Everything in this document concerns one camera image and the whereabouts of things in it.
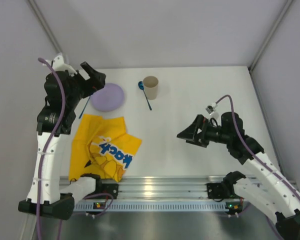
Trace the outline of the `blue plastic fork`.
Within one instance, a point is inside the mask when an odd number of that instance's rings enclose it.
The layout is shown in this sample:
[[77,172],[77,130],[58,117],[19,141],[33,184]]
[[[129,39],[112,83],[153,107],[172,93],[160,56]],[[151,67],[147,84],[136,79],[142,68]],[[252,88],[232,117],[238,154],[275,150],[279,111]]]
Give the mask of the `blue plastic fork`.
[[84,114],[84,112],[85,112],[85,109],[86,109],[86,107],[87,107],[87,105],[88,105],[90,99],[91,99],[91,96],[88,97],[88,99],[87,99],[87,101],[86,101],[86,103],[85,103],[85,105],[84,105],[84,107],[83,107],[83,109],[82,109],[82,111],[81,111],[81,113],[80,113],[78,119],[81,119],[81,118],[82,118],[82,116],[83,116],[83,114]]

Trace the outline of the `purple plastic plate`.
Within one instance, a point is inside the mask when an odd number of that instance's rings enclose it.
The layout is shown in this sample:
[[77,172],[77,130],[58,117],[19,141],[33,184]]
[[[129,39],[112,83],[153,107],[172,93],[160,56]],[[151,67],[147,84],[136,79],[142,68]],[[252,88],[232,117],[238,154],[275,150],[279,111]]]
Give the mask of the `purple plastic plate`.
[[123,89],[115,83],[106,83],[90,98],[92,106],[100,112],[111,112],[120,108],[125,101]]

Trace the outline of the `blue metallic spoon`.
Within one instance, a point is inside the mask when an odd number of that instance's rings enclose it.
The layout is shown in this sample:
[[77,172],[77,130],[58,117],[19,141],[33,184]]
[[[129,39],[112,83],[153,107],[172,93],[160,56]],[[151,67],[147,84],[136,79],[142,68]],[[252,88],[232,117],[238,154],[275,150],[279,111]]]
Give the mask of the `blue metallic spoon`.
[[146,95],[145,88],[144,88],[144,84],[143,84],[142,81],[139,81],[139,82],[138,82],[138,87],[139,87],[140,90],[142,90],[142,92],[143,92],[143,94],[144,94],[144,96],[145,96],[145,99],[146,99],[146,102],[147,102],[147,105],[148,105],[149,110],[152,111],[153,109],[152,109],[152,107],[151,107],[151,105],[150,105],[150,102],[149,102],[149,100],[148,100],[148,97],[147,97],[147,95]]

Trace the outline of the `beige paper cup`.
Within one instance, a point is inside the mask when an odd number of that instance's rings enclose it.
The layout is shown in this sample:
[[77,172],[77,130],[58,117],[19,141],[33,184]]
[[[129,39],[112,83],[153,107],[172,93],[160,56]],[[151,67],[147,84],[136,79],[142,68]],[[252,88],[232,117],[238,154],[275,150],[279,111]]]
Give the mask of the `beige paper cup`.
[[155,100],[158,95],[159,80],[155,76],[147,76],[142,81],[145,94],[149,100]]

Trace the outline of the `yellow pikachu cloth mat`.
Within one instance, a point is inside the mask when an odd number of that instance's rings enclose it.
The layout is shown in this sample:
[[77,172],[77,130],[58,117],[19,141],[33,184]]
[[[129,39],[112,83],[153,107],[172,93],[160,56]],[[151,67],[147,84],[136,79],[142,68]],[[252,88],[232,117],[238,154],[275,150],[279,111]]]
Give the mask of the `yellow pikachu cloth mat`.
[[128,134],[123,117],[84,114],[72,141],[68,180],[94,174],[118,183],[141,144],[141,139]]

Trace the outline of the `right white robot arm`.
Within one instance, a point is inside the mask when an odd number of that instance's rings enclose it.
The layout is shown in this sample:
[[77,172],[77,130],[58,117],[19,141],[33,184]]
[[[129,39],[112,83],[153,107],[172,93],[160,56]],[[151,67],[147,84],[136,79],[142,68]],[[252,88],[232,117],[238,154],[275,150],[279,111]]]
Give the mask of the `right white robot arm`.
[[221,182],[226,193],[248,200],[272,221],[284,240],[300,240],[300,192],[274,166],[264,148],[245,134],[237,113],[223,113],[220,125],[199,114],[177,138],[203,148],[211,142],[226,145],[229,154],[261,183],[258,187],[243,173],[233,171]]

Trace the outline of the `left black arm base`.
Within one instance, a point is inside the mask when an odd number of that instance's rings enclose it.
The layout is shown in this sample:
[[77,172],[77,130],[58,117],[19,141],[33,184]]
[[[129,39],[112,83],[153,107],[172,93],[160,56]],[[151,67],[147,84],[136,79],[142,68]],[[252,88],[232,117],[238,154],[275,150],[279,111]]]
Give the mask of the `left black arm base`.
[[95,188],[96,194],[110,194],[114,199],[117,199],[119,193],[119,184],[109,179],[99,179]]

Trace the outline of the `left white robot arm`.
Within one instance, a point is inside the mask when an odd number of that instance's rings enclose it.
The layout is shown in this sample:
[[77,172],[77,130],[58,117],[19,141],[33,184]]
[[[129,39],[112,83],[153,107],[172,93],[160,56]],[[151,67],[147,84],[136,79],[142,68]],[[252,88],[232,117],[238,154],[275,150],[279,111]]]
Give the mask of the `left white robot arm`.
[[92,173],[76,177],[74,183],[61,189],[60,171],[76,119],[75,109],[81,99],[105,87],[106,75],[84,61],[81,67],[89,76],[84,79],[62,53],[53,60],[38,60],[51,72],[44,83],[45,104],[37,116],[37,157],[32,184],[26,199],[19,202],[18,210],[38,218],[68,220],[79,201],[102,189],[101,177]]

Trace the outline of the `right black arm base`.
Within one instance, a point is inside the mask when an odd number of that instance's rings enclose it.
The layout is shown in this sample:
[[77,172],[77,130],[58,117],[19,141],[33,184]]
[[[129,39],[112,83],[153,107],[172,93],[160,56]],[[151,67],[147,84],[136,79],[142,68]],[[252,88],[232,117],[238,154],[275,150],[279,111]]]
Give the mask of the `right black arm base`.
[[207,195],[211,200],[221,202],[225,199],[235,199],[238,196],[234,193],[234,190],[224,182],[219,183],[207,183]]

